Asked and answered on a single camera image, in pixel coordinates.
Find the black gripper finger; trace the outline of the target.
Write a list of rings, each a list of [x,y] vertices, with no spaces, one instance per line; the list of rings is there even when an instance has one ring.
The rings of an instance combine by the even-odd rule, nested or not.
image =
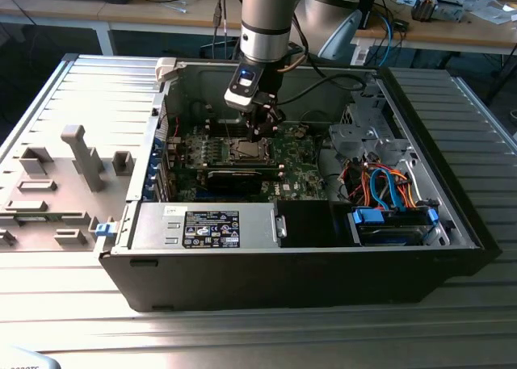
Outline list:
[[[272,136],[278,125],[284,121],[284,112],[276,106],[255,106],[247,114],[247,140],[260,141],[264,137]]]

